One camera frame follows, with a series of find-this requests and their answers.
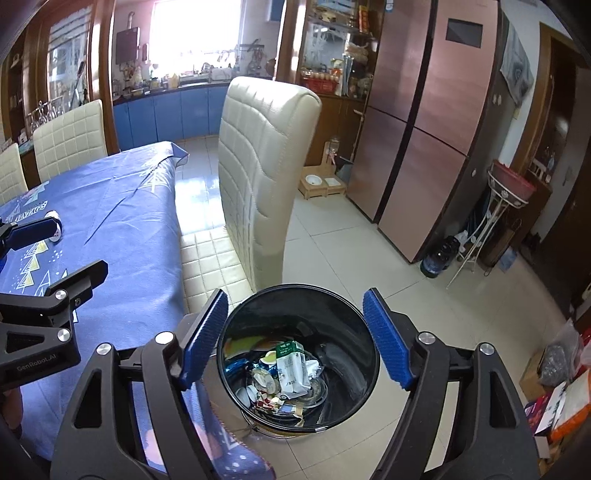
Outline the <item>green white milk carton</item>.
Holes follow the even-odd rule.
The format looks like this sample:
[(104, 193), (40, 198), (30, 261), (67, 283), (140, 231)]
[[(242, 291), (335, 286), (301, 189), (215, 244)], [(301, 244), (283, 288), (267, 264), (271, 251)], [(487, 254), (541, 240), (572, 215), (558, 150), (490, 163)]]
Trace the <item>green white milk carton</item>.
[(311, 380), (322, 373), (322, 366), (317, 359), (308, 357), (300, 343), (290, 340), (276, 347), (276, 371), (280, 394), (294, 399), (311, 391)]

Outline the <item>black round trash bin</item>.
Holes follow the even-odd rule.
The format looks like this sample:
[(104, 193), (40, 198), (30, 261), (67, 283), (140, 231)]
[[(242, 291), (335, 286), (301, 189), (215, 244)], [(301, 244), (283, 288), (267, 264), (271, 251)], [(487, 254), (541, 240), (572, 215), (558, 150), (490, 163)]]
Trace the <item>black round trash bin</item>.
[(280, 437), (345, 422), (370, 398), (380, 371), (362, 313), (332, 291), (303, 284), (261, 290), (235, 307), (216, 361), (245, 420)]

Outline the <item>cream chair left edge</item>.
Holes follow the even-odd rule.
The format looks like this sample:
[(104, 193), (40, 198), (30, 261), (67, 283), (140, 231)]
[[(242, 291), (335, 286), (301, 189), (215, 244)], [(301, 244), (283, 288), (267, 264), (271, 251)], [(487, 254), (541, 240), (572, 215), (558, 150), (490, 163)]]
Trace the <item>cream chair left edge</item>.
[(0, 154), (0, 204), (27, 191), (18, 145), (12, 143)]

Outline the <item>cardboard boxes pile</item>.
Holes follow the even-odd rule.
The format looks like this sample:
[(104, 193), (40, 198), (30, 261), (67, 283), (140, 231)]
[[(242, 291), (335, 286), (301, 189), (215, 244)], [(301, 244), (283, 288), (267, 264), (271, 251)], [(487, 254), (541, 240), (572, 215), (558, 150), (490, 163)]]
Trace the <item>cardboard boxes pile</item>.
[(556, 387), (540, 383), (542, 352), (529, 361), (520, 387), (528, 400), (526, 419), (538, 451), (538, 458), (550, 464), (559, 447), (572, 437), (590, 416), (590, 338), (580, 354), (580, 368), (571, 381)]

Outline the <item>plastic bag on floor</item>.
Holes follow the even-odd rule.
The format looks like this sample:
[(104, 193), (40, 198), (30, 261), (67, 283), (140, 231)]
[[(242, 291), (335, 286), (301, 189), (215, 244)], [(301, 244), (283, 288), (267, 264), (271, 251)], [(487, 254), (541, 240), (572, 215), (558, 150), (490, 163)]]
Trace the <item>plastic bag on floor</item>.
[(582, 337), (569, 319), (544, 349), (538, 367), (539, 383), (545, 387), (556, 387), (571, 381), (579, 369), (582, 350)]

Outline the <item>cream chair far side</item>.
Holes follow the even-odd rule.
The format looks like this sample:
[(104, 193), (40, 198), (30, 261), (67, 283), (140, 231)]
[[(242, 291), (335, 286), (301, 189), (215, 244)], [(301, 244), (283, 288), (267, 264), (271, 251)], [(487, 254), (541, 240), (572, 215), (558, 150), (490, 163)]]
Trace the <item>cream chair far side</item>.
[(103, 105), (94, 100), (41, 125), (33, 132), (41, 182), (107, 156)]

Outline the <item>blue water jug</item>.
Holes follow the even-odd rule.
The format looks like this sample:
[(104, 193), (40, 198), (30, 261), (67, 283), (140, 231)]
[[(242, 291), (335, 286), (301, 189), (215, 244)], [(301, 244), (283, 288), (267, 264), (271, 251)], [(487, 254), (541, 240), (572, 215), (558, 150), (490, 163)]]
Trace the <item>blue water jug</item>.
[(455, 236), (448, 236), (431, 249), (422, 260), (421, 272), (428, 278), (437, 278), (458, 255), (461, 242)]

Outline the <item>blue kitchen cabinets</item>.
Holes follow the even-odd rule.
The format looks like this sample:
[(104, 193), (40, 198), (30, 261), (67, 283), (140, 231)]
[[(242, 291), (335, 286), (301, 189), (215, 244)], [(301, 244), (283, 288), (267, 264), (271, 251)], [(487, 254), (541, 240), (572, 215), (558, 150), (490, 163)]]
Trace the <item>blue kitchen cabinets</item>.
[(202, 83), (120, 98), (113, 103), (121, 151), (219, 133), (229, 83)]

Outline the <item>cream chair near bin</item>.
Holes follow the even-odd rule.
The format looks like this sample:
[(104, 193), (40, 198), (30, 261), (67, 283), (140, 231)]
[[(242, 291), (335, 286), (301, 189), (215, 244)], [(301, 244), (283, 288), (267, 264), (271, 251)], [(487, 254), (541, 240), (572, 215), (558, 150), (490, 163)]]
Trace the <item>cream chair near bin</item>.
[(307, 88), (240, 76), (226, 91), (218, 134), (225, 228), (254, 292), (283, 282), (297, 185), (322, 101)]

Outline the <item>white metal plant stand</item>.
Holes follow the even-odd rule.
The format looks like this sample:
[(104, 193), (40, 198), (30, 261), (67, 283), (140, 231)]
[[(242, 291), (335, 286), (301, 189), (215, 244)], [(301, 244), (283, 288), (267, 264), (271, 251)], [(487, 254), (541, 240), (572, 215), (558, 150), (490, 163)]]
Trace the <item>white metal plant stand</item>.
[(518, 210), (525, 207), (536, 191), (532, 183), (498, 160), (493, 161), (487, 176), (487, 202), (483, 213), (476, 218), (474, 227), (468, 226), (456, 235), (460, 241), (456, 256), (460, 266), (447, 284), (447, 288), (467, 266), (474, 269), (484, 245), (504, 213), (509, 208)]

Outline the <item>wooden pet feeder stand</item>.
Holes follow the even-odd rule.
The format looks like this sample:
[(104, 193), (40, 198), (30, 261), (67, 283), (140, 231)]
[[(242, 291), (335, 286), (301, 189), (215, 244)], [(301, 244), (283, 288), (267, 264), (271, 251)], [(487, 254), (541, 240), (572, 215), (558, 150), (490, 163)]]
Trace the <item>wooden pet feeder stand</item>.
[(298, 190), (305, 200), (346, 193), (346, 183), (339, 179), (335, 160), (339, 151), (339, 138), (332, 137), (325, 142), (320, 165), (304, 166)]

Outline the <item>wooden display cabinet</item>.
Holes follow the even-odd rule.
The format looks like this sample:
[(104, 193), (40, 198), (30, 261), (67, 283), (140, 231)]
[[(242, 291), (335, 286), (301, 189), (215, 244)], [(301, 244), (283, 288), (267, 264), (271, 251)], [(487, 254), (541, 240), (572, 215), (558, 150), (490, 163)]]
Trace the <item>wooden display cabinet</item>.
[(377, 65), (384, 1), (284, 1), (273, 78), (304, 86), (322, 100), (308, 166), (325, 143), (353, 159)]

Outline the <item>copper pink refrigerator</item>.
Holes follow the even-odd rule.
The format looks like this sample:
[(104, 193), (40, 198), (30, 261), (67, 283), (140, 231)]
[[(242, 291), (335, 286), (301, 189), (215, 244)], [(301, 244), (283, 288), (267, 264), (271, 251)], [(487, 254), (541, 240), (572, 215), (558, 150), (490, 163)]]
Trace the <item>copper pink refrigerator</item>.
[(496, 1), (392, 1), (384, 15), (348, 196), (410, 263), (469, 163), (500, 14)]

